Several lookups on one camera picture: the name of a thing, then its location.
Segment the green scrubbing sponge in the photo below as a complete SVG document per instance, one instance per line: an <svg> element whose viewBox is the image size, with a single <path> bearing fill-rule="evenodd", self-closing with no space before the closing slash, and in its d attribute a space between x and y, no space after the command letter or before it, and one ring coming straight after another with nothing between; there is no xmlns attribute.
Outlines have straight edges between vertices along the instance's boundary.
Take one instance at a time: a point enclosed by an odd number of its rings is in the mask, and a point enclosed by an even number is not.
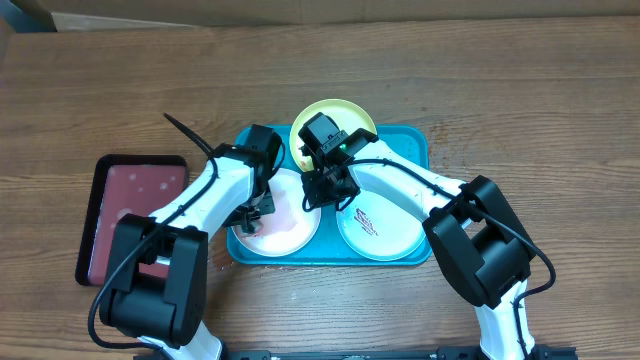
<svg viewBox="0 0 640 360"><path fill-rule="evenodd" d="M246 224L240 226L239 233L241 236L254 236L258 234L263 228L262 222L257 220L250 220Z"/></svg>

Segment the white plate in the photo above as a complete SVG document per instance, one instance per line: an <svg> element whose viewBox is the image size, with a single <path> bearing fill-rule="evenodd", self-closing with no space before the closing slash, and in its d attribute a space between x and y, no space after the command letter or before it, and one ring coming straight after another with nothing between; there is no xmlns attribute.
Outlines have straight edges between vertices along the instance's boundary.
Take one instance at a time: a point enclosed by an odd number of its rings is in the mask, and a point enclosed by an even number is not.
<svg viewBox="0 0 640 360"><path fill-rule="evenodd" d="M249 251L267 257L290 255L304 247L319 227L321 210L302 209L304 192L300 174L281 168L269 180L275 211L254 221L257 231L245 233L239 225L232 231Z"/></svg>

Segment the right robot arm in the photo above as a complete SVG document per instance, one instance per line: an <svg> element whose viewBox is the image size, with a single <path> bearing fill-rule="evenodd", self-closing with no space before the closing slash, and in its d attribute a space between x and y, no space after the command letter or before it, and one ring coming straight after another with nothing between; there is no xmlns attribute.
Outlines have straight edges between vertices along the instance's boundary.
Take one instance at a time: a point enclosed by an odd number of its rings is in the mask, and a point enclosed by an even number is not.
<svg viewBox="0 0 640 360"><path fill-rule="evenodd" d="M323 113L303 123L301 152L313 168L302 175L306 211L341 209L373 192L421 221L450 286L474 306L480 349L488 359L528 359L535 347L522 303L531 239L490 179L465 183L397 154L376 134L347 133Z"/></svg>

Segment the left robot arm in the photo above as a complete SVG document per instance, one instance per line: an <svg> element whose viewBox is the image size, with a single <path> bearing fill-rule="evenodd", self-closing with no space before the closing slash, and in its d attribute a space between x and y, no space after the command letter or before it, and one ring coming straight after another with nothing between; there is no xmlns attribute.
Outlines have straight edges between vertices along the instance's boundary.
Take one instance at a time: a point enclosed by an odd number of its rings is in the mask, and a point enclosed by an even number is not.
<svg viewBox="0 0 640 360"><path fill-rule="evenodd" d="M269 180L284 160L284 144L271 127L252 125L241 144L211 147L186 125L174 126L206 155L201 175L148 216L127 214L116 224L106 280L89 310L95 323L128 336L123 348L146 348L156 359L220 359L223 343L203 322L208 246L222 227L256 229L274 211Z"/></svg>

